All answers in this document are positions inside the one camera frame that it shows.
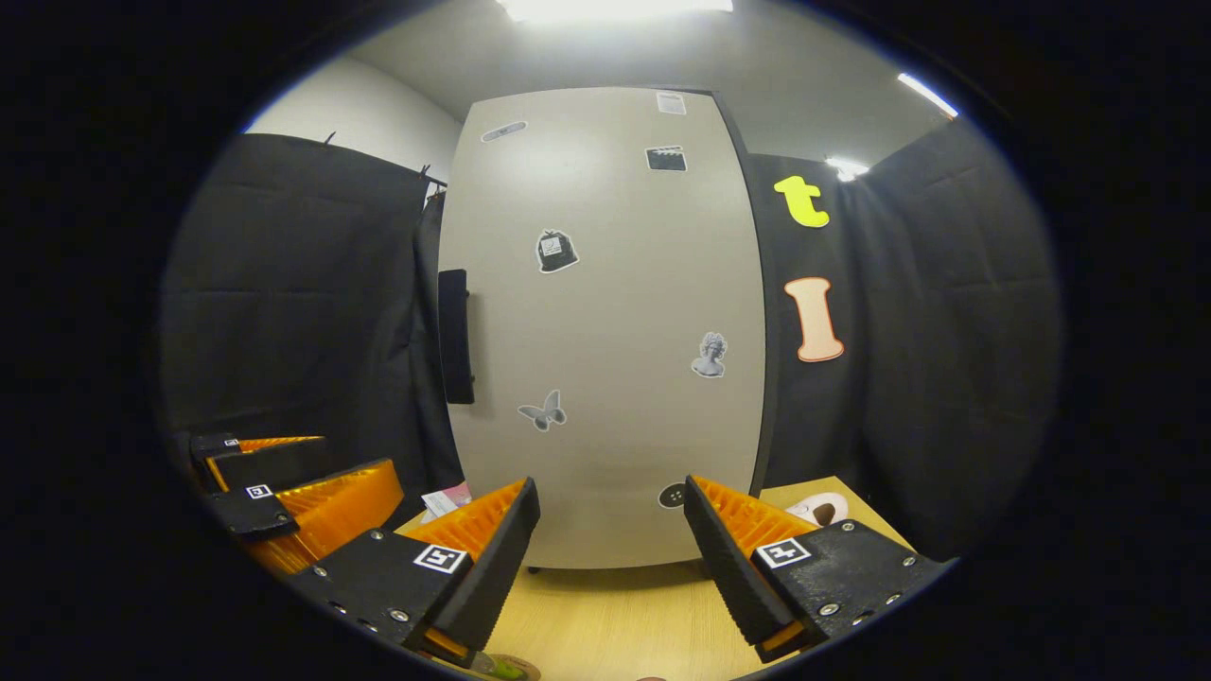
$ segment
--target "black fabric backdrop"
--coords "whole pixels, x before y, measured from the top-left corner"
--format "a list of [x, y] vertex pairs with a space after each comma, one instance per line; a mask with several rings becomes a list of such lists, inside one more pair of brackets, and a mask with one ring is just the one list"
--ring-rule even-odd
[[[752, 155], [767, 286], [832, 282], [845, 353], [800, 362], [790, 296], [765, 486], [838, 475], [922, 553], [952, 557], [1008, 505], [1055, 407], [1062, 321], [1043, 217], [964, 120], [842, 183], [825, 164]], [[820, 187], [822, 229], [774, 183]]]
[[349, 149], [235, 137], [199, 189], [162, 282], [170, 425], [318, 434], [350, 463], [391, 458], [402, 513], [457, 483], [435, 349], [415, 342], [434, 327], [426, 188], [415, 171]]

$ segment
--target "wooden table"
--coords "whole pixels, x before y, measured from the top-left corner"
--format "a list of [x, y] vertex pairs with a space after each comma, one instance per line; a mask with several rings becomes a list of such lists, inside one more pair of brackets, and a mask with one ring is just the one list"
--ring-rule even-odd
[[[844, 494], [850, 519], [912, 549], [837, 477], [764, 490], [761, 499], [785, 509], [821, 492]], [[724, 681], [769, 666], [745, 643], [701, 560], [536, 574], [522, 568], [486, 652], [522, 658], [544, 681]]]

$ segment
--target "cabinet door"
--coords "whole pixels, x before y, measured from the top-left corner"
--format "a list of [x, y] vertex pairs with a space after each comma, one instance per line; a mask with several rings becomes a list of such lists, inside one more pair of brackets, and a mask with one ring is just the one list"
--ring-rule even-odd
[[[679, 97], [684, 114], [643, 88], [503, 97], [476, 103], [459, 139], [438, 259], [467, 273], [475, 402], [449, 405], [450, 423], [474, 494], [538, 483], [529, 566], [695, 559], [670, 486], [753, 482], [752, 210], [714, 99]], [[553, 390], [562, 412], [545, 411]]]

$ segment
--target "ceiling light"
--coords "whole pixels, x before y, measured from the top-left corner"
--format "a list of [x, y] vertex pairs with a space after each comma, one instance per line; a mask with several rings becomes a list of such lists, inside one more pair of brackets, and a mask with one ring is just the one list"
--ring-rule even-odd
[[911, 76], [911, 75], [908, 75], [906, 73], [902, 73], [902, 74], [900, 74], [900, 76], [899, 76], [897, 80], [900, 82], [907, 85], [908, 87], [912, 87], [917, 92], [919, 92], [922, 95], [922, 97], [924, 97], [924, 98], [929, 99], [930, 102], [937, 104], [937, 108], [942, 109], [943, 111], [946, 111], [946, 115], [951, 116], [952, 119], [954, 116], [959, 115], [959, 113], [957, 110], [954, 110], [954, 107], [947, 104], [946, 99], [942, 99], [937, 95], [934, 95], [932, 90], [930, 90], [930, 88], [925, 87], [924, 85], [922, 85], [920, 81], [917, 80], [916, 78], [913, 78], [913, 76]]
[[851, 182], [855, 177], [871, 170], [869, 167], [863, 166], [862, 164], [855, 161], [846, 161], [844, 159], [830, 159], [826, 156], [825, 162], [837, 168], [837, 178], [840, 179], [842, 182]]
[[638, 19], [693, 11], [731, 11], [731, 0], [497, 0], [515, 22]]

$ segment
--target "black handle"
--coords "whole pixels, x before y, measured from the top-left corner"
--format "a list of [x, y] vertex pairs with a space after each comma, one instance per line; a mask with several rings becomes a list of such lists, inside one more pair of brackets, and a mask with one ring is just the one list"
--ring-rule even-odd
[[437, 273], [437, 340], [442, 356], [442, 383], [446, 401], [452, 405], [474, 405], [471, 389], [471, 348], [466, 325], [466, 270], [449, 269]]

